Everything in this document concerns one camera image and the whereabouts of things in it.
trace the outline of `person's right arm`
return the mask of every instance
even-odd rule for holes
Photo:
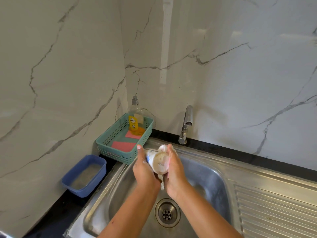
[[[164,176],[168,195],[184,212],[199,238],[242,238],[196,190],[188,183],[184,167],[171,144],[168,145],[170,164]]]

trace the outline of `person's left arm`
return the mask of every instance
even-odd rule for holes
[[[134,238],[140,235],[160,190],[160,180],[146,162],[141,145],[138,145],[138,158],[133,173],[137,180],[136,188],[98,238]]]

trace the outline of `sink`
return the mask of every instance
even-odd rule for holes
[[[162,144],[166,143],[151,138],[144,147]],[[244,237],[317,238],[316,183],[187,147],[174,148],[189,183]],[[132,167],[115,164],[65,237],[100,234],[136,186]],[[140,237],[197,236],[178,204],[160,191]]]

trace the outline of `yellow dish soap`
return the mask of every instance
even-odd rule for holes
[[[130,106],[129,113],[129,130],[133,135],[142,136],[146,130],[144,125],[144,116],[154,118],[146,112],[145,108],[139,106],[139,100],[137,96],[133,96],[132,105]]]

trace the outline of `gray bottle cap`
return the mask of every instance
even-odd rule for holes
[[[139,104],[139,100],[138,100],[137,96],[133,96],[132,105],[138,105],[138,104]]]

